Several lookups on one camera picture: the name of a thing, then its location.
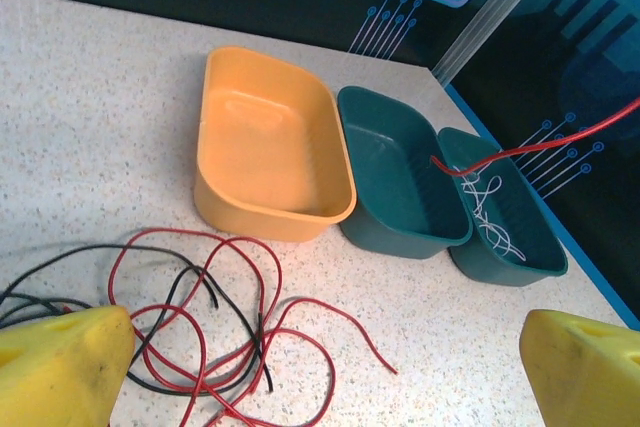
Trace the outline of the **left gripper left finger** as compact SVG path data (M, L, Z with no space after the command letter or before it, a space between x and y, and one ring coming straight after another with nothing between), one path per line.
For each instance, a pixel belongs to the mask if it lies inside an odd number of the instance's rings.
M1 424L108 425L134 346L121 306L3 329Z

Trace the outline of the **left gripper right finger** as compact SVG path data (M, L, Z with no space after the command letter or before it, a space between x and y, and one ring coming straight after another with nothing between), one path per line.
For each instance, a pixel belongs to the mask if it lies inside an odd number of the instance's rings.
M547 426L639 424L639 333L555 310L525 319L519 352Z

